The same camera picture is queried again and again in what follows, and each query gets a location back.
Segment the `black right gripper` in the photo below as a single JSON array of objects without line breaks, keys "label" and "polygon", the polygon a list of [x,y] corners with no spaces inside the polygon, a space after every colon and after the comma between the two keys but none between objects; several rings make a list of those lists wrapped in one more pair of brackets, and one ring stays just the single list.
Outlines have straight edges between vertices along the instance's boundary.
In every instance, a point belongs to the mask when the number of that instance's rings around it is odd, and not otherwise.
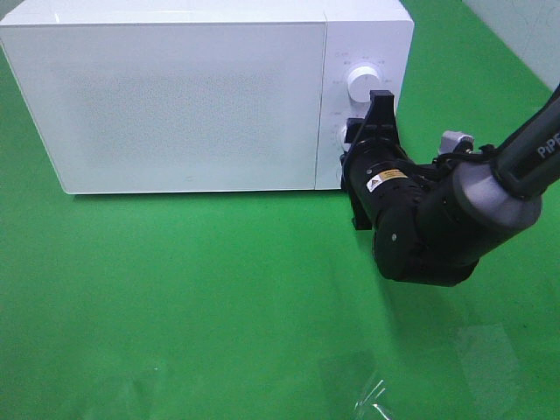
[{"label": "black right gripper", "polygon": [[411,232],[427,181],[400,146],[395,97],[371,90],[363,118],[348,118],[340,162],[375,232]]}]

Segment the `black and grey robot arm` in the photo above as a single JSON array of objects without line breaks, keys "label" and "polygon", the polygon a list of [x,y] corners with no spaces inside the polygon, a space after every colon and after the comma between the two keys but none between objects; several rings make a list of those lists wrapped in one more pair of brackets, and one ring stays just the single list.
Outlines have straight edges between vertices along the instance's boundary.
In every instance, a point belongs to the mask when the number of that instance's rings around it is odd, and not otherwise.
[{"label": "black and grey robot arm", "polygon": [[559,178],[559,96],[501,145],[475,148],[447,131],[429,164],[400,144],[394,96],[374,90],[362,118],[346,123],[341,187],[353,226],[373,234],[381,275],[398,282],[453,286],[480,258],[533,226],[542,196]]}]

